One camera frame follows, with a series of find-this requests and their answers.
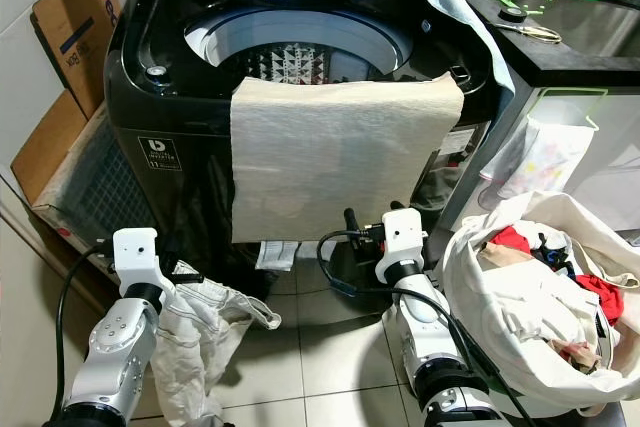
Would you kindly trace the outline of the beige garment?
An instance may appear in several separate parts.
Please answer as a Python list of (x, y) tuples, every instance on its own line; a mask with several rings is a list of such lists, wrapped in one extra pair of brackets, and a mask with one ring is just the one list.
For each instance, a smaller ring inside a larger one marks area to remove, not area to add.
[(477, 253), (477, 258), (480, 259), (480, 266), (483, 270), (497, 270), (497, 268), (512, 266), (512, 264), (535, 261), (535, 258), (525, 250), (504, 247), (504, 245), (495, 243), (486, 243), (485, 247)]

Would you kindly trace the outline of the steel sink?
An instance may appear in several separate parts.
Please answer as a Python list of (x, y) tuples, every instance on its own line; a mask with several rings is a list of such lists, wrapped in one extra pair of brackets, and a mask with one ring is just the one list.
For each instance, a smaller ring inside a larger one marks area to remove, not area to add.
[(640, 58), (640, 8), (605, 0), (554, 0), (538, 21), (584, 55)]

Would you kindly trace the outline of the flat brown cardboard sheet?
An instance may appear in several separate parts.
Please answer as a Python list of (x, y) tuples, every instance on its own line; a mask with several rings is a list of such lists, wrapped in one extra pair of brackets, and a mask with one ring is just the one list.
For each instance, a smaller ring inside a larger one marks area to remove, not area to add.
[(86, 124), (73, 94), (64, 90), (12, 162), (15, 180), (28, 204), (35, 204)]

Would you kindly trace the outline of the white laundry bag green print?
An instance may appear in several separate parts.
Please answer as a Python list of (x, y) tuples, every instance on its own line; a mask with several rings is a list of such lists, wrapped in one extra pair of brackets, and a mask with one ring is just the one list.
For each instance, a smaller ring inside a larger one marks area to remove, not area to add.
[[(589, 273), (620, 287), (623, 313), (616, 325), (603, 312), (596, 321), (602, 337), (591, 349), (600, 366), (590, 375), (564, 362), (548, 340), (517, 339), (500, 317), (481, 279), (477, 253), (508, 225), (529, 239), (531, 249), (544, 232), (548, 248), (567, 249), (577, 275)], [(500, 390), (512, 392), (535, 417), (640, 400), (640, 248), (570, 195), (530, 191), (503, 200), (488, 215), (463, 218), (445, 248), (439, 276), (454, 317), (497, 367)]]

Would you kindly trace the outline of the off-white stitched garment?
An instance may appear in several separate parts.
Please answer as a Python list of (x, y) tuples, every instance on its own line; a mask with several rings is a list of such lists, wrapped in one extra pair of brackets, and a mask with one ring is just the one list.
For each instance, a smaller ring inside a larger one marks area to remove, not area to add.
[(219, 282), (179, 284), (159, 317), (150, 359), (170, 427), (212, 427), (223, 404), (212, 392), (250, 326), (278, 328), (268, 304)]

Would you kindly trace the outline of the white folded garment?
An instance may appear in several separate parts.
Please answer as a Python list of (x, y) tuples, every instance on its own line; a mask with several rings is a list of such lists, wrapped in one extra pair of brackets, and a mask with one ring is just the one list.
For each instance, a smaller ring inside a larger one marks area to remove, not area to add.
[(481, 279), (517, 339), (599, 345), (599, 296), (540, 261), (484, 270)]

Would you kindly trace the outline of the white sink cabinet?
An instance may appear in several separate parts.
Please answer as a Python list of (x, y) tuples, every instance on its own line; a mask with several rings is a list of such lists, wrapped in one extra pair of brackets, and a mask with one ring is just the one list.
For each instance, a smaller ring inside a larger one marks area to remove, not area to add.
[[(527, 117), (540, 89), (527, 99)], [(627, 238), (640, 235), (640, 90), (608, 90), (591, 115), (600, 130), (562, 191)]]

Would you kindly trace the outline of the brown patterned garment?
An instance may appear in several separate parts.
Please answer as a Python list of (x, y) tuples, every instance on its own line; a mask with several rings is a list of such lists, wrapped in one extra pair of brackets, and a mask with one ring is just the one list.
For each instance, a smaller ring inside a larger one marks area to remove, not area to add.
[(577, 372), (590, 375), (600, 366), (600, 357), (588, 343), (564, 343), (550, 339), (547, 344)]

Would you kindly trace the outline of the light blue cloth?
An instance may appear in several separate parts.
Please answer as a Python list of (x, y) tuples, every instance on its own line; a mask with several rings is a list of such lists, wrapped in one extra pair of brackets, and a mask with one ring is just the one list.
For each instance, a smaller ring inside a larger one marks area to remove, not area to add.
[(486, 66), (490, 69), (489, 78), (498, 92), (498, 107), (506, 107), (515, 97), (515, 85), (509, 75), (508, 63), (495, 43), (493, 34), (489, 33), (483, 17), (476, 15), (466, 0), (428, 0), (431, 6), (454, 20), (466, 25), (468, 34), (474, 34), (484, 44), (483, 52), (488, 55)]

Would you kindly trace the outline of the clear printed plastic bag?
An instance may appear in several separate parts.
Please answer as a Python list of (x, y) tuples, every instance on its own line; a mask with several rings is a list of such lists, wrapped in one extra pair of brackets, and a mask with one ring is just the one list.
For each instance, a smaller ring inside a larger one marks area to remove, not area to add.
[(562, 125), (527, 117), (480, 172), (486, 181), (477, 195), (483, 209), (527, 191), (562, 191), (580, 165), (598, 126)]

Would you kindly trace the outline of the black countertop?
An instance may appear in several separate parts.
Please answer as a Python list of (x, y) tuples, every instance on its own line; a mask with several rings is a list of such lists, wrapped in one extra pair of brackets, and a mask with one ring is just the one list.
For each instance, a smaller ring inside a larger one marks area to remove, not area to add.
[[(540, 15), (524, 25), (541, 26)], [(532, 87), (640, 88), (640, 58), (584, 55), (566, 43), (549, 44), (495, 29), (495, 39), (508, 65)]]

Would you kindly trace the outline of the box with grid print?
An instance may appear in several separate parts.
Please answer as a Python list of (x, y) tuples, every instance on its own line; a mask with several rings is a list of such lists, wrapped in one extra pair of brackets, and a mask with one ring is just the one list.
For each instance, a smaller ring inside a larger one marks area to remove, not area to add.
[(108, 239), (119, 229), (155, 227), (145, 194), (101, 106), (79, 133), (32, 211), (69, 238)]

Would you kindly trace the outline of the scissors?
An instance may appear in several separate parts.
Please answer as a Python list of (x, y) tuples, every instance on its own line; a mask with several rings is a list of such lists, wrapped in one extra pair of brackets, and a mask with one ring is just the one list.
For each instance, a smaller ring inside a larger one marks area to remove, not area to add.
[(522, 37), (539, 40), (539, 42), (549, 44), (559, 44), (563, 42), (563, 37), (558, 33), (558, 31), (544, 28), (544, 26), (508, 23), (494, 23), (493, 26), (494, 28), (499, 28), (507, 31), (515, 31), (515, 33), (522, 35)]

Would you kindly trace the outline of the brown printed cardboard box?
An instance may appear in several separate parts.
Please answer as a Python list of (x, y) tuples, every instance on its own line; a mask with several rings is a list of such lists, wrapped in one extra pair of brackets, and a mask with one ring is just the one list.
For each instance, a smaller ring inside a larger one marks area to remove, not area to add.
[(37, 0), (33, 16), (47, 52), (87, 119), (104, 101), (104, 67), (122, 0)]

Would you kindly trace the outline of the black and blue garment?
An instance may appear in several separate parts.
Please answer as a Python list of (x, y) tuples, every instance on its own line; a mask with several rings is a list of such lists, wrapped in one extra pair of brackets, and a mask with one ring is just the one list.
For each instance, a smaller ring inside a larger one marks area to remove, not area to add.
[(547, 235), (545, 235), (544, 232), (539, 232), (538, 239), (540, 244), (538, 247), (531, 249), (532, 257), (538, 259), (541, 263), (547, 264), (553, 272), (562, 273), (562, 275), (568, 277), (568, 279), (576, 280), (577, 272), (570, 261), (570, 254), (567, 253), (567, 249), (548, 248)]

